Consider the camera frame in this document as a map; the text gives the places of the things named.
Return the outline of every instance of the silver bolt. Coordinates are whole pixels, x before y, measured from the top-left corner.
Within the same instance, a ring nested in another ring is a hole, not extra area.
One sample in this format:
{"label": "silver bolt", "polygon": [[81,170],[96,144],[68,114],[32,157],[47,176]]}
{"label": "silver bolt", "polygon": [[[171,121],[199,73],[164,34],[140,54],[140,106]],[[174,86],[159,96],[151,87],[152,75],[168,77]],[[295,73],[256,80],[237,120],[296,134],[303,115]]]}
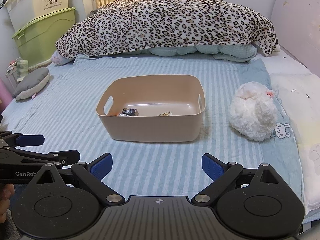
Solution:
{"label": "silver bolt", "polygon": [[200,202],[200,203],[205,203],[210,200],[210,197],[207,195],[197,195],[195,196],[195,201]]}
{"label": "silver bolt", "polygon": [[107,196],[106,200],[111,203],[115,203],[115,202],[121,201],[122,197],[118,194],[112,194],[112,195]]}

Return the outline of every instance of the pink plush ear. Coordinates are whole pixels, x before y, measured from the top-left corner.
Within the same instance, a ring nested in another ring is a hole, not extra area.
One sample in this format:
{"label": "pink plush ear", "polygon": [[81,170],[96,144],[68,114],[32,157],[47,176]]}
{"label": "pink plush ear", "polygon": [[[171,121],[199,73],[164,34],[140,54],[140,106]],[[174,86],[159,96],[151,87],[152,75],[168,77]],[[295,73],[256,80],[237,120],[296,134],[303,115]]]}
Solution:
{"label": "pink plush ear", "polygon": [[269,95],[272,98],[274,96],[274,92],[272,90],[268,90],[267,95]]}

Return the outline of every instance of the ribbed black surface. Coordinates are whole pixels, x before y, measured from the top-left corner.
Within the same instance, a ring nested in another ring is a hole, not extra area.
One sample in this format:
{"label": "ribbed black surface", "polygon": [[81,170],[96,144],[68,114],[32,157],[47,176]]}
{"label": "ribbed black surface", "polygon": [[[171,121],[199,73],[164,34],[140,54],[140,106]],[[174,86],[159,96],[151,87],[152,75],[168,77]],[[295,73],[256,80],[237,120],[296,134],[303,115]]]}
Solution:
{"label": "ribbed black surface", "polygon": [[184,196],[132,196],[125,205],[106,208],[100,220],[70,240],[239,240],[207,207]]}

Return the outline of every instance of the white headboard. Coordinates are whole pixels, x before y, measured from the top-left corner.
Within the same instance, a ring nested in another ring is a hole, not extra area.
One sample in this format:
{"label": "white headboard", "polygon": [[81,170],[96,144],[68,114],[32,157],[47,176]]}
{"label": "white headboard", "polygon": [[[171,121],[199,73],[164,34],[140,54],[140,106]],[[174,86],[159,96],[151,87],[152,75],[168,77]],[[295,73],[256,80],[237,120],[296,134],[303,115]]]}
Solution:
{"label": "white headboard", "polygon": [[271,21],[280,45],[320,77],[320,0],[276,0]]}

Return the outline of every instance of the white fluffy plush toy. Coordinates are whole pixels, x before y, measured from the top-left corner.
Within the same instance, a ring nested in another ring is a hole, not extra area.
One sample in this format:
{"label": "white fluffy plush toy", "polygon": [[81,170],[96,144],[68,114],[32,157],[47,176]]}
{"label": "white fluffy plush toy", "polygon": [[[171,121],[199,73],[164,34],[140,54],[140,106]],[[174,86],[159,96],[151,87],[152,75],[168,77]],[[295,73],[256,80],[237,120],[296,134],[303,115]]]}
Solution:
{"label": "white fluffy plush toy", "polygon": [[250,140],[269,138],[276,127],[277,108],[274,92],[258,82],[242,84],[229,108],[229,121],[233,128]]}

